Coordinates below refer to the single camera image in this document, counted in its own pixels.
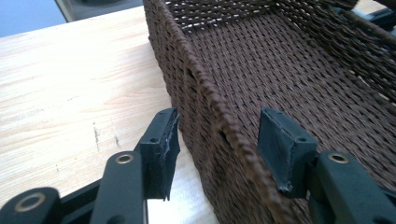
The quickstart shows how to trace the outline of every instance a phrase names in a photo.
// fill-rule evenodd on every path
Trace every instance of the brown woven basket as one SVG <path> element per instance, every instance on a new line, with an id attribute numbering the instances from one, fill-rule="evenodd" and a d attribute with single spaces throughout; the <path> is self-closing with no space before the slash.
<path id="1" fill-rule="evenodd" d="M 221 223 L 309 222 L 257 152 L 260 109 L 284 111 L 396 190 L 396 39 L 356 1 L 145 0 L 180 130 Z"/>

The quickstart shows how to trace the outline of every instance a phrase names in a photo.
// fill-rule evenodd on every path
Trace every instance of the wooden table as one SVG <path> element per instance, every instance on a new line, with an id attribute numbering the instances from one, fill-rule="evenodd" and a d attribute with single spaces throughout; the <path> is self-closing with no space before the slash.
<path id="1" fill-rule="evenodd" d="M 171 106 L 148 36 L 137 7 L 0 38 L 0 206 L 37 187 L 64 196 L 134 149 Z M 150 223 L 217 223 L 180 144 L 171 201 L 148 201 Z"/>

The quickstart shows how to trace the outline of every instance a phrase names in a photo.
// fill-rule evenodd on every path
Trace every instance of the woven texture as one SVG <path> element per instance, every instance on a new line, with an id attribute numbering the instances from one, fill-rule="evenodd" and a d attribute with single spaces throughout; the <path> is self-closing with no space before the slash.
<path id="1" fill-rule="evenodd" d="M 348 1 L 144 1 L 180 130 L 221 223 L 308 223 L 257 152 L 260 109 L 396 190 L 396 40 Z"/>

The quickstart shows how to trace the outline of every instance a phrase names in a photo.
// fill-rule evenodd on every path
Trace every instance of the wicker basket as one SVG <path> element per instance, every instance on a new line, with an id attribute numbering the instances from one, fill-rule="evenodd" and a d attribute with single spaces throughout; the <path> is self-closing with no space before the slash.
<path id="1" fill-rule="evenodd" d="M 180 130 L 221 223 L 310 221 L 306 201 L 285 199 L 257 152 L 263 106 L 396 190 L 396 39 L 347 11 L 355 3 L 144 1 Z"/>

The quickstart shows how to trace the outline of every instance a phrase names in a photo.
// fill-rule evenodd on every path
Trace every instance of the light wood tabletop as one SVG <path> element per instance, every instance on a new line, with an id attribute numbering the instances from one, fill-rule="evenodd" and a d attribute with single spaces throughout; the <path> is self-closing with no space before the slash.
<path id="1" fill-rule="evenodd" d="M 148 36 L 137 7 L 0 38 L 0 206 L 38 187 L 67 195 L 134 149 L 171 106 Z M 179 138 L 171 200 L 149 200 L 149 222 L 217 223 Z"/>

